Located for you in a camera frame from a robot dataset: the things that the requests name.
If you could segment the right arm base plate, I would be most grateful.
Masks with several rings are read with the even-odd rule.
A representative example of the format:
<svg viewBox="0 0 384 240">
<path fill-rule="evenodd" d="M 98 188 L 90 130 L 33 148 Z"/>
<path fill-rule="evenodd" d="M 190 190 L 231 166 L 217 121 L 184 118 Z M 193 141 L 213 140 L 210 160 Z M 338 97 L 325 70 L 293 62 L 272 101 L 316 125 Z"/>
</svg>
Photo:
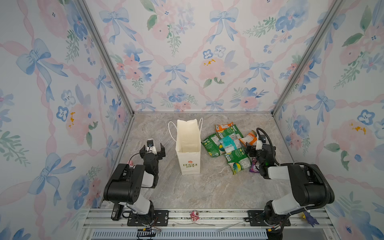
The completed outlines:
<svg viewBox="0 0 384 240">
<path fill-rule="evenodd" d="M 245 222 L 250 223 L 251 227 L 275 227 L 283 223 L 285 216 L 268 215 L 264 210 L 248 210 Z"/>
</svg>

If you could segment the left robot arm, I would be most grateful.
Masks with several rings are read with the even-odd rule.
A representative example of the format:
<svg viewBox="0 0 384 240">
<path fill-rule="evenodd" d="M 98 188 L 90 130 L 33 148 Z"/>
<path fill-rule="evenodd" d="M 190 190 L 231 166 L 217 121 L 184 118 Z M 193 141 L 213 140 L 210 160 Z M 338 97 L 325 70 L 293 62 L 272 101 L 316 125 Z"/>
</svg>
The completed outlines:
<svg viewBox="0 0 384 240">
<path fill-rule="evenodd" d="M 104 189 L 104 200 L 114 204 L 111 219 L 118 221 L 125 207 L 130 209 L 129 224 L 153 226 L 155 208 L 152 201 L 141 194 L 141 189 L 154 189 L 159 180 L 159 161 L 166 156 L 166 150 L 160 145 L 157 151 L 153 140 L 147 140 L 138 155 L 142 165 L 118 164 Z"/>
</svg>

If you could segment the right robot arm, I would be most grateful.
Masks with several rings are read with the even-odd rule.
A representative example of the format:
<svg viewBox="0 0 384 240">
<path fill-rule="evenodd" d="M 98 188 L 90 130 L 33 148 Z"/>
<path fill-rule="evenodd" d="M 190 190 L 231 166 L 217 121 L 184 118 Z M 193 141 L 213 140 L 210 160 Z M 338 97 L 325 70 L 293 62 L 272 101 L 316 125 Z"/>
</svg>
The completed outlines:
<svg viewBox="0 0 384 240">
<path fill-rule="evenodd" d="M 288 180 L 291 191 L 280 199 L 270 200 L 264 210 L 256 215 L 248 212 L 244 219 L 250 224 L 266 224 L 267 237 L 270 240 L 281 240 L 283 230 L 290 216 L 309 210 L 320 209 L 335 200 L 335 194 L 325 176 L 315 164 L 285 163 L 276 161 L 275 147 L 262 145 L 246 145 L 246 154 L 256 158 L 259 173 L 266 180 Z"/>
</svg>

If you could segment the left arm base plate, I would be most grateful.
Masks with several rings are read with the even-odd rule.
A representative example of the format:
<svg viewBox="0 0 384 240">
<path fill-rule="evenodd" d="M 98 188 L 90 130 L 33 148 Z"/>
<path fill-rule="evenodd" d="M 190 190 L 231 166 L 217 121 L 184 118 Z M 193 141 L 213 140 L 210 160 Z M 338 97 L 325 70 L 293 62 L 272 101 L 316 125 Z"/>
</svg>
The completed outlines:
<svg viewBox="0 0 384 240">
<path fill-rule="evenodd" d="M 146 215 L 139 215 L 132 211 L 128 213 L 128 227 L 166 227 L 169 222 L 170 212 L 168 210 L 154 210 L 149 211 Z"/>
</svg>

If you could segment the teal snack pack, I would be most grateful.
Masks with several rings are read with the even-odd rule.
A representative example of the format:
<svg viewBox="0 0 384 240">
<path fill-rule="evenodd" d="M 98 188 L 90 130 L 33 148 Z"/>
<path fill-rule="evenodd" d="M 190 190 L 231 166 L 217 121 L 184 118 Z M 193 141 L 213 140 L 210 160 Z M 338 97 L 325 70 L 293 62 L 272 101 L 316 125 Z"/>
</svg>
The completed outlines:
<svg viewBox="0 0 384 240">
<path fill-rule="evenodd" d="M 241 142 L 236 134 L 228 135 L 219 142 L 227 154 L 242 148 Z"/>
</svg>

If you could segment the white paper bag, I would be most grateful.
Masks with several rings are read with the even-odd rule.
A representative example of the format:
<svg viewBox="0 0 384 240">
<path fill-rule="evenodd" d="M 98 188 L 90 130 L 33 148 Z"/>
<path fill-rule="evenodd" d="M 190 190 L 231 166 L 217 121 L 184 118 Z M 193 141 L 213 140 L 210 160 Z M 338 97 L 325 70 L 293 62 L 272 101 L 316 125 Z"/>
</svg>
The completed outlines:
<svg viewBox="0 0 384 240">
<path fill-rule="evenodd" d="M 176 142 L 176 154 L 183 175 L 199 174 L 201 172 L 201 132 L 203 118 L 183 121 L 177 124 L 168 123 L 168 130 Z"/>
</svg>

